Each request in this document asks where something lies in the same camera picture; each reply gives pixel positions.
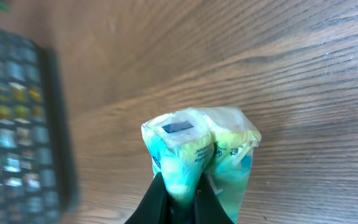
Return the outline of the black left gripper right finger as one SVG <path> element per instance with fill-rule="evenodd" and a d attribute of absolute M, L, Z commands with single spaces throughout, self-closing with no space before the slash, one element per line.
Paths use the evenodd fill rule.
<path fill-rule="evenodd" d="M 195 224 L 234 224 L 222 208 L 205 174 L 202 174 L 194 196 Z"/>

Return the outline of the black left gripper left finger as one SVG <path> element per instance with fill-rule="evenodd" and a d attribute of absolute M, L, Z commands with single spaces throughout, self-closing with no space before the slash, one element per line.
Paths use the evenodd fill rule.
<path fill-rule="evenodd" d="M 162 174 L 159 172 L 125 224 L 167 224 L 167 208 L 167 190 Z"/>

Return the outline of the small teal tissue pack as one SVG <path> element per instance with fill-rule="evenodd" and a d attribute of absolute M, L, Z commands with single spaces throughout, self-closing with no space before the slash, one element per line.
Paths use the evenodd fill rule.
<path fill-rule="evenodd" d="M 178 223 L 189 223 L 196 187 L 206 176 L 225 214 L 237 223 L 262 139 L 243 112 L 233 107 L 187 108 L 141 126 L 154 174 L 161 174 Z"/>

